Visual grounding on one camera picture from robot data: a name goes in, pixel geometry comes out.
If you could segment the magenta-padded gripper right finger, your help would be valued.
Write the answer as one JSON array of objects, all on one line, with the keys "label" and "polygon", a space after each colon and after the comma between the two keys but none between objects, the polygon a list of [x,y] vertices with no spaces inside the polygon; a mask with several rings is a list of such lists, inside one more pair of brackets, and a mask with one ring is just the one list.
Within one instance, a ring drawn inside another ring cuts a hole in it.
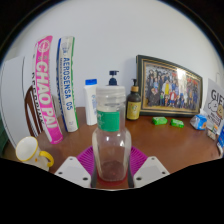
[{"label": "magenta-padded gripper right finger", "polygon": [[132,147],[128,167],[128,185],[140,188],[169,175],[168,170],[156,156],[147,157],[139,149]]}]

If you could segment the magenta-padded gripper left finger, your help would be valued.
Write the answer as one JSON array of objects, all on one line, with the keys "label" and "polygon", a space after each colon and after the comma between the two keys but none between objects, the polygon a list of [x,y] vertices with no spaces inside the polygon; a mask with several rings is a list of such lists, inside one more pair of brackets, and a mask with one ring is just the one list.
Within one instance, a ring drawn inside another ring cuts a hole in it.
[{"label": "magenta-padded gripper left finger", "polygon": [[69,156],[55,174],[84,188],[95,188],[97,172],[93,148],[88,147],[77,157]]}]

